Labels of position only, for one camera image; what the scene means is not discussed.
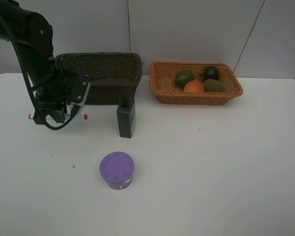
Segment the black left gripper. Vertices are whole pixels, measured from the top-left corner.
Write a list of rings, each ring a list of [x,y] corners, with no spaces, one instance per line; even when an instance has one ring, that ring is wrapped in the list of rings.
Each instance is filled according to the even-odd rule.
[[[64,123],[72,89],[72,71],[33,70],[33,91],[37,103],[33,116],[35,124],[47,124],[47,115],[56,123]]]

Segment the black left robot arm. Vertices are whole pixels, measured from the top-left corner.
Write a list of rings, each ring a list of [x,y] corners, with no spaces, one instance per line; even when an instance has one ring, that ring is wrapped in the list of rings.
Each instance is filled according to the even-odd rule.
[[[0,39],[12,43],[35,109],[34,122],[51,130],[68,125],[71,120],[64,113],[69,92],[53,55],[52,26],[15,0],[0,0]]]

